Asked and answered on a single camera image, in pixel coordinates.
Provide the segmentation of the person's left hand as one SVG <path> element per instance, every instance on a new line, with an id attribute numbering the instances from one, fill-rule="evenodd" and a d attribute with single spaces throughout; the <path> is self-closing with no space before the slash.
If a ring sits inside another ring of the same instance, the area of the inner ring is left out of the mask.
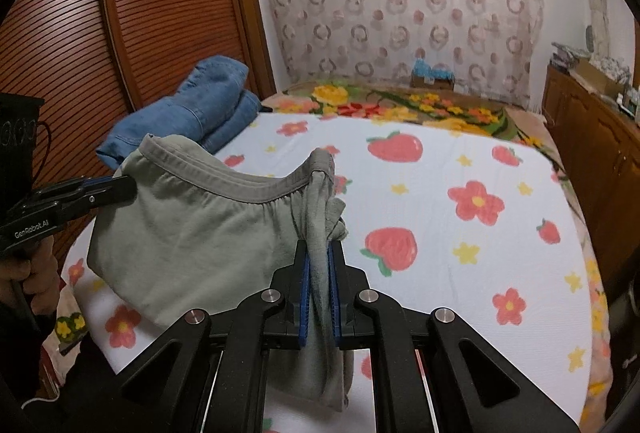
<path id="1" fill-rule="evenodd" d="M 53 254 L 54 237 L 34 243 L 17 259 L 1 261 L 1 302 L 14 309 L 20 306 L 12 283 L 22 286 L 35 315 L 51 315 L 60 299 L 58 261 Z"/>

